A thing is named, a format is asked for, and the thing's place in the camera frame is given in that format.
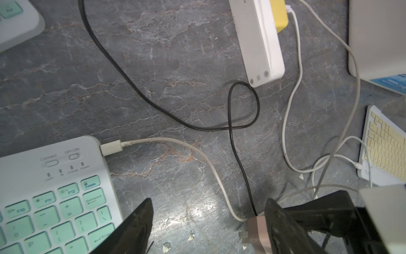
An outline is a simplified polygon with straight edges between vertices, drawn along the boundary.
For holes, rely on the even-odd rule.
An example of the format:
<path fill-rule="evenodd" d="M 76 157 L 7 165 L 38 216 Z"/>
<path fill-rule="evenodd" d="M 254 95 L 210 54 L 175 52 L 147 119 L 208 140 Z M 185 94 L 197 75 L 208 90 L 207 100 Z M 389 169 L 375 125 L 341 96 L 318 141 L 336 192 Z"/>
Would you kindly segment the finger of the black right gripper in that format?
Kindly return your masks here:
<path fill-rule="evenodd" d="M 282 210 L 306 233 L 324 233 L 326 238 L 322 250 L 333 236 L 343 240 L 349 254 L 381 252 L 381 238 L 367 209 L 355 206 L 344 190 Z"/>

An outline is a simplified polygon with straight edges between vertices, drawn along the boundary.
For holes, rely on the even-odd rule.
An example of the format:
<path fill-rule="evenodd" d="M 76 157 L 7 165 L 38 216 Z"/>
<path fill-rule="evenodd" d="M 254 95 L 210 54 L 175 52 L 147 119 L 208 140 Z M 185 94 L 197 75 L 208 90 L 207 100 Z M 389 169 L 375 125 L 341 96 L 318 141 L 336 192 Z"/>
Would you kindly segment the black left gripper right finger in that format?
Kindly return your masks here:
<path fill-rule="evenodd" d="M 275 200 L 264 210 L 267 232 L 274 254 L 324 254 L 321 248 Z"/>

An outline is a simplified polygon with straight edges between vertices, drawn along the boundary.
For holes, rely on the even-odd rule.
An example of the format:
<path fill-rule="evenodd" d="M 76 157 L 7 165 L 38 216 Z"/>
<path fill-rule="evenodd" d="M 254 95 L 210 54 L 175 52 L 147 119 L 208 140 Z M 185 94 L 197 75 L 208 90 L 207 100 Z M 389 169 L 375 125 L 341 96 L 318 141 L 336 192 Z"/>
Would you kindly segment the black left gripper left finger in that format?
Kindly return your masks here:
<path fill-rule="evenodd" d="M 145 199 L 125 220 L 110 234 L 93 254 L 146 254 L 153 225 L 153 204 Z"/>

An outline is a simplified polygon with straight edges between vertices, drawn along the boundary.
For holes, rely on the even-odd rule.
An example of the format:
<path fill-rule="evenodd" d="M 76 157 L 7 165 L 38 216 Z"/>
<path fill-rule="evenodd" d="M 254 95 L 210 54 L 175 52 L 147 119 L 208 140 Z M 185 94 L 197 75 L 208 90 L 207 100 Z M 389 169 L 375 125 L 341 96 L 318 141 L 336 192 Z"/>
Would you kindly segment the white power strip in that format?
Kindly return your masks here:
<path fill-rule="evenodd" d="M 280 79 L 285 65 L 271 2 L 229 1 L 246 75 L 253 87 Z"/>

